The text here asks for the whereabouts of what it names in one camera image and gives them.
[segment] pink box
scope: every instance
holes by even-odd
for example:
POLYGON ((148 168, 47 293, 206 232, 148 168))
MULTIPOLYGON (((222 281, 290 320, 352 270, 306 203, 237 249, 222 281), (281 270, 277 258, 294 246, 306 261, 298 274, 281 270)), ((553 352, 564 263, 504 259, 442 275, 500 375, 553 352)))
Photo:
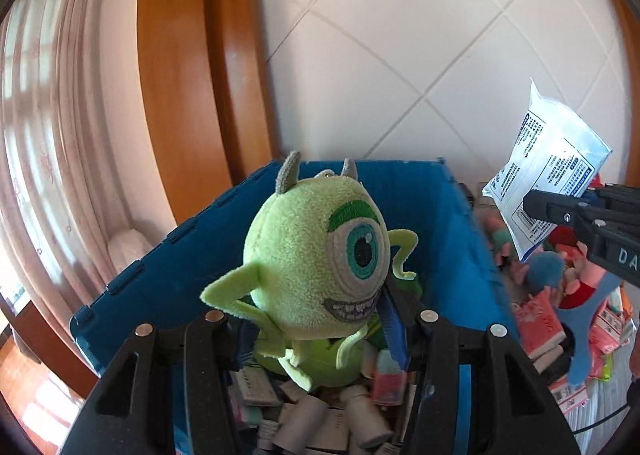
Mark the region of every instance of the pink box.
POLYGON ((604 354, 600 352, 600 349, 593 343, 589 343, 589 351, 591 352, 591 370, 589 371, 589 377, 599 379, 602 377, 602 370, 605 365, 604 354))
POLYGON ((529 359, 539 358, 566 337, 549 301, 549 292, 545 288, 529 301, 514 307, 520 345, 529 359))
POLYGON ((620 346, 622 327, 622 319, 610 311, 607 305, 602 305, 591 323, 589 343, 603 354, 610 354, 620 346))
POLYGON ((565 415, 589 400, 586 385, 583 383, 579 387, 572 387, 567 382, 566 376, 558 379, 549 387, 549 390, 565 415))

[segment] plush toy arm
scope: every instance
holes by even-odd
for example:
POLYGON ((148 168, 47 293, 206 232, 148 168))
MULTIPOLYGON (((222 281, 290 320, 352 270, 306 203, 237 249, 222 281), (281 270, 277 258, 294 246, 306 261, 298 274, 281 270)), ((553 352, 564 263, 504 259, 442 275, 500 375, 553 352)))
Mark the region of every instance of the plush toy arm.
POLYGON ((289 355, 289 350, 291 350, 291 355, 288 356, 288 359, 294 367, 299 367, 302 363, 304 363, 309 356, 311 355, 313 342, 310 340, 291 340, 291 348, 287 349, 287 353, 285 357, 289 355))
POLYGON ((418 235, 416 235, 410 229, 392 229, 389 231, 389 243, 390 245, 399 245, 400 250, 394 256, 393 270, 394 275, 397 278, 412 280, 415 278, 415 273, 411 271, 403 271, 402 265, 415 246, 418 245, 418 235))
POLYGON ((351 336, 347 336, 340 346, 338 347, 337 355, 335 356, 335 368, 338 370, 346 368, 349 362, 349 354, 351 353, 351 348, 361 339, 363 339, 367 335, 367 331, 369 331, 369 325, 364 324, 360 330, 352 334, 351 336))
POLYGON ((258 265, 250 262, 210 283, 202 291, 200 299, 211 307, 257 324, 265 337, 258 338, 256 351, 263 356, 282 358, 285 355, 285 340, 280 329, 266 313, 253 305, 239 301, 259 286, 258 265))
POLYGON ((311 377, 306 375, 300 368, 294 367, 291 364, 290 358, 293 356, 293 350, 287 349, 287 354, 279 358, 280 366, 287 372, 287 375, 293 380, 295 384, 297 384, 300 388, 305 391, 311 391, 313 388, 313 381, 311 377))

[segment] plush toy mouth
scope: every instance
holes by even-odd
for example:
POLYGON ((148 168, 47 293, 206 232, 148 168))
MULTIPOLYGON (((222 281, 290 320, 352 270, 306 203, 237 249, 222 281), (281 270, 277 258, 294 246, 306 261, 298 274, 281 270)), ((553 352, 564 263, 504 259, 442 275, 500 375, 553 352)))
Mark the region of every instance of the plush toy mouth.
POLYGON ((373 297, 362 301, 338 301, 326 298, 322 304, 334 318, 340 321, 361 321, 371 316, 379 294, 380 292, 377 292, 373 297))

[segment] green plush toy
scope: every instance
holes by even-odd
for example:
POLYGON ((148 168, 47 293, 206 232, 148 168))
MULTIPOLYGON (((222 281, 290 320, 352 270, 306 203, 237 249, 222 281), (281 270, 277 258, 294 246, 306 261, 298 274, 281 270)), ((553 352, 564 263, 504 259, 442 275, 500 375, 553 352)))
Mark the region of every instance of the green plush toy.
POLYGON ((391 246, 400 249, 393 272, 413 279, 402 265, 418 237, 407 229, 387 231, 362 184, 345 159, 341 175, 324 170, 298 180, 300 153, 292 152, 244 242, 243 264, 202 292, 211 307, 253 321, 261 329, 256 352, 278 358, 300 387, 312 388, 299 365, 312 341, 346 338, 336 368, 367 334, 367 321, 389 269, 391 246), (250 294, 255 307, 241 301, 250 294), (286 348, 286 339, 291 348, 286 348))

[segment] plush toy horn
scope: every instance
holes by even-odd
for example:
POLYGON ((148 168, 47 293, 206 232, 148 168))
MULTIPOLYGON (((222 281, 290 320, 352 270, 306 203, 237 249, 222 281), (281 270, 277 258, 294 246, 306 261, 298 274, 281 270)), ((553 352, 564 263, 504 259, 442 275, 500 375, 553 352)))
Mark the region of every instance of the plush toy horn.
POLYGON ((342 173, 340 175, 342 175, 343 177, 351 177, 354 180, 358 180, 356 162, 353 161, 353 159, 345 159, 344 164, 342 165, 342 173))
POLYGON ((315 177, 333 177, 335 175, 333 170, 322 170, 322 172, 319 172, 315 175, 315 177))
POLYGON ((293 188, 298 182, 300 169, 300 152, 293 151, 285 160, 276 177, 276 194, 282 195, 293 188))

